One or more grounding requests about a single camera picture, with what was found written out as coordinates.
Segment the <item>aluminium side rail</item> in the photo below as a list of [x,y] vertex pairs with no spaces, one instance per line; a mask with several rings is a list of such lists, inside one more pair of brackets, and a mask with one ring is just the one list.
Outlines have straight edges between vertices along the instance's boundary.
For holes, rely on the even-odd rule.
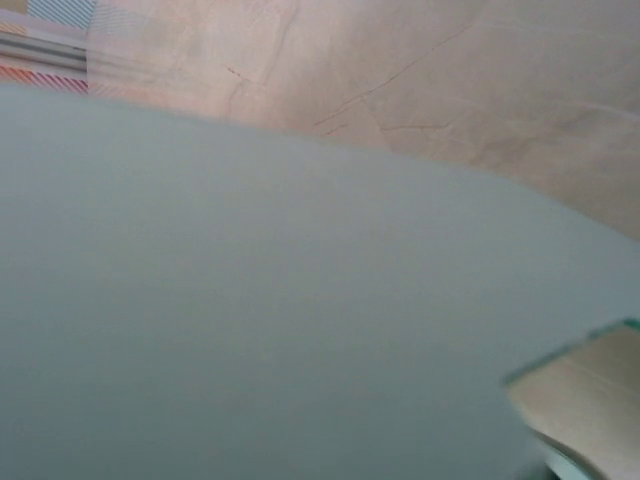
[[85,72],[83,48],[0,31],[0,56]]

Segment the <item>light blue paper box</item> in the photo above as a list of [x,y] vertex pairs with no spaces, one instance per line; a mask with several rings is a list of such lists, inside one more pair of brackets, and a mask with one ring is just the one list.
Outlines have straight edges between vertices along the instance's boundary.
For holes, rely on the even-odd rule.
[[0,85],[0,480],[520,480],[503,379],[639,314],[508,180]]

